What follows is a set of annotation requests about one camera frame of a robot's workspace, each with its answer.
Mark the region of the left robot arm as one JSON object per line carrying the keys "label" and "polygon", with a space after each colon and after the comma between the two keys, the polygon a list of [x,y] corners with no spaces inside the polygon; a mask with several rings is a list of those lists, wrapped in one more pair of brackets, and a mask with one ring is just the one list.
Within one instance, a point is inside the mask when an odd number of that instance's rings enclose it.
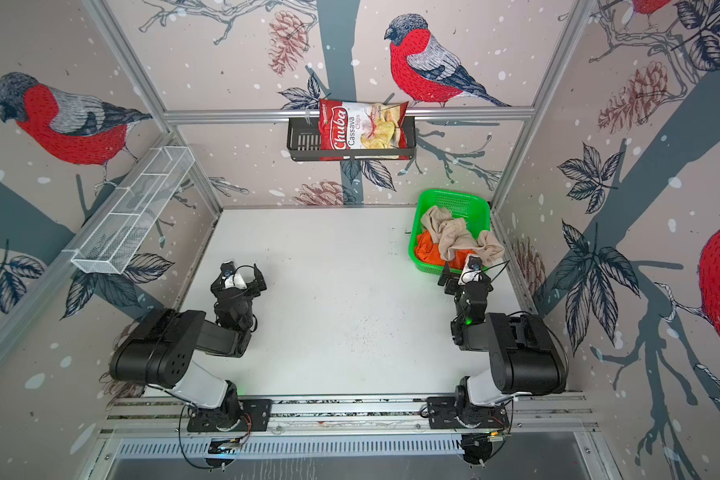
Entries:
{"label": "left robot arm", "polygon": [[210,356],[240,358],[246,352],[258,318],[253,300],[267,289],[257,265],[233,261],[220,266],[210,292],[212,320],[200,310],[153,310],[115,349],[109,375],[120,382],[161,390],[190,407],[190,432],[254,430],[265,424],[270,406],[247,406],[237,386],[199,365],[199,351]]}

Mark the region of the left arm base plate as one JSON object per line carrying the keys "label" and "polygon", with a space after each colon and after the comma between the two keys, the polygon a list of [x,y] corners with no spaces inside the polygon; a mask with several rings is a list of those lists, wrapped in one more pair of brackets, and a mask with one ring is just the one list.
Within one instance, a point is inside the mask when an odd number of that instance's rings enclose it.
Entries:
{"label": "left arm base plate", "polygon": [[216,409],[200,408],[187,422],[190,433],[264,432],[268,428],[273,401],[267,398],[243,398],[226,402]]}

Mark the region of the beige shorts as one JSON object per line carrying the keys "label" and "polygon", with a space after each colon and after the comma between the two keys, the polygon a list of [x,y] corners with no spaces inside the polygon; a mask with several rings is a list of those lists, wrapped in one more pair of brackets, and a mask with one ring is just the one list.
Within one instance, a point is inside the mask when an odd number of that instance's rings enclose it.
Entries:
{"label": "beige shorts", "polygon": [[423,228],[416,237],[414,256],[419,261],[461,270],[470,255],[479,257],[484,266],[498,264],[505,248],[488,229],[472,234],[464,218],[456,218],[447,208],[430,207],[419,218]]}

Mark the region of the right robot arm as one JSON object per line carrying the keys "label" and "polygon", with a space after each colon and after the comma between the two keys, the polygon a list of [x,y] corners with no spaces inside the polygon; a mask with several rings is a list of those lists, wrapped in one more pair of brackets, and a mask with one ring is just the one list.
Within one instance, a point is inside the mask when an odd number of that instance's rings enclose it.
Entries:
{"label": "right robot arm", "polygon": [[443,266],[438,285],[454,300],[450,322],[454,344],[465,352],[488,356],[478,375],[465,376],[455,389],[455,418],[476,428],[520,396],[546,396],[565,391],[567,361],[556,338],[536,315],[517,311],[490,313],[491,278],[480,261],[459,274]]}

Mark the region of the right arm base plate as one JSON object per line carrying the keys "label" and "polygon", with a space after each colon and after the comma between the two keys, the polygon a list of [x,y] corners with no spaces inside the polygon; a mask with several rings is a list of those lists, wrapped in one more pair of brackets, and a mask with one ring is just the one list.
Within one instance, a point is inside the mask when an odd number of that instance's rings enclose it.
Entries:
{"label": "right arm base plate", "polygon": [[462,403],[454,395],[427,397],[419,414],[433,430],[503,430],[509,427],[508,412],[503,407],[474,406]]}

